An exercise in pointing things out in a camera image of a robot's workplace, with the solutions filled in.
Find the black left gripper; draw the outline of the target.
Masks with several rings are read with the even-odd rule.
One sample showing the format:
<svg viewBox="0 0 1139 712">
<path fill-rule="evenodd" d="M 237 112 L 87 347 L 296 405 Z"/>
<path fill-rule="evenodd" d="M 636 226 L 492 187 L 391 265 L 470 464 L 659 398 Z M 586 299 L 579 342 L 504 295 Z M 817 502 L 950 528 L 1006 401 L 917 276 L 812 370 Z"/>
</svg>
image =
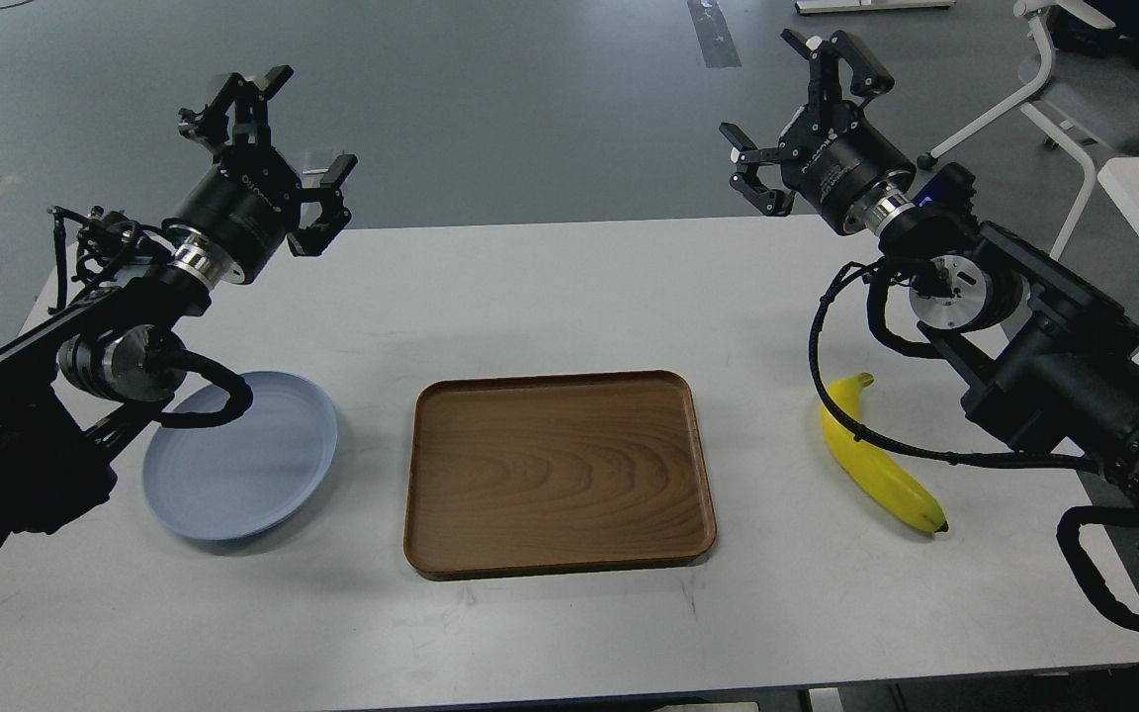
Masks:
<svg viewBox="0 0 1139 712">
<path fill-rule="evenodd" d="M 357 154 L 342 152 L 326 167 L 308 167 L 308 185 L 300 188 L 297 171 L 273 147 L 268 103 L 294 73 L 274 66 L 252 77 L 219 75 L 218 93 L 200 111 L 178 111 L 178 134 L 206 149 L 212 167 L 163 228 L 172 240 L 197 234 L 215 244 L 229 257 L 226 279 L 233 284 L 256 280 L 286 238 L 294 256 L 317 257 L 351 222 L 342 188 Z M 276 161 L 222 161 L 244 149 Z M 319 207 L 308 226 L 300 226 L 302 206 Z"/>
</svg>

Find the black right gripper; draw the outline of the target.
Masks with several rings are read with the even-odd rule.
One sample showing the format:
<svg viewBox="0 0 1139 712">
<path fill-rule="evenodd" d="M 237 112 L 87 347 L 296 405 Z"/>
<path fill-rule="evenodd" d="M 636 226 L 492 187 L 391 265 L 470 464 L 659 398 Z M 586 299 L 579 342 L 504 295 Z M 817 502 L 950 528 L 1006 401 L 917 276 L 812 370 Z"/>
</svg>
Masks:
<svg viewBox="0 0 1139 712">
<path fill-rule="evenodd" d="M 906 190 L 917 175 L 913 163 L 865 117 L 867 105 L 891 93 L 896 80 L 846 31 L 820 38 L 782 28 L 781 38 L 808 60 L 806 100 L 782 130 L 779 148 L 759 148 L 741 126 L 719 124 L 732 148 L 732 188 L 763 216 L 790 216 L 795 191 L 836 234 L 854 234 L 862 224 L 851 208 L 872 185 L 890 181 Z M 760 167 L 778 165 L 790 191 L 768 188 L 760 177 Z"/>
</svg>

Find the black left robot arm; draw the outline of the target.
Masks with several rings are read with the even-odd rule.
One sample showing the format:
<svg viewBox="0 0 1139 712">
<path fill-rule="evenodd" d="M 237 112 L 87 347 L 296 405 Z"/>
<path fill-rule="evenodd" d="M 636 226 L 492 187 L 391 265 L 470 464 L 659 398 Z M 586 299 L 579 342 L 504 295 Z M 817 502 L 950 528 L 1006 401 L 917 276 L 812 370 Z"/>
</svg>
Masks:
<svg viewBox="0 0 1139 712">
<path fill-rule="evenodd" d="M 105 504 L 113 461 L 146 425 L 212 428 L 253 406 L 247 380 L 186 347 L 175 325 L 203 316 L 218 283 L 256 280 L 280 246 L 321 255 L 351 221 L 353 154 L 308 185 L 273 145 L 268 104 L 290 76 L 230 73 L 200 111 L 178 113 L 210 167 L 158 226 L 50 208 L 57 302 L 0 347 L 0 547 Z"/>
</svg>

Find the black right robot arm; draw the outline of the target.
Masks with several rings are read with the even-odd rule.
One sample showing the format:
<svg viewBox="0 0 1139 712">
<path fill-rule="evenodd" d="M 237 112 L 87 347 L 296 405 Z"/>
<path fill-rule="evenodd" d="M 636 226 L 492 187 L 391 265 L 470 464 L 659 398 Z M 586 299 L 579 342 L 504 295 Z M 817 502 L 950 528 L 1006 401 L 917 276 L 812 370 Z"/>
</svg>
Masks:
<svg viewBox="0 0 1139 712">
<path fill-rule="evenodd" d="M 811 324 L 808 361 L 819 400 L 855 441 L 883 450 L 988 469 L 1090 472 L 1126 508 L 1073 506 L 1056 537 L 1085 599 L 1139 632 L 1080 542 L 1081 527 L 1139 530 L 1139 327 L 1124 306 L 995 222 L 973 216 L 975 175 L 950 162 L 909 197 L 918 166 L 866 117 L 894 77 L 857 35 L 785 41 L 809 66 L 806 100 L 775 147 L 723 123 L 734 148 L 734 190 L 765 216 L 804 199 L 839 235 L 871 231 L 880 257 L 835 275 Z M 940 452 L 872 431 L 837 406 L 823 383 L 819 344 L 837 294 L 862 279 L 869 332 L 883 346 L 952 366 L 967 384 L 966 418 L 1003 452 Z"/>
</svg>

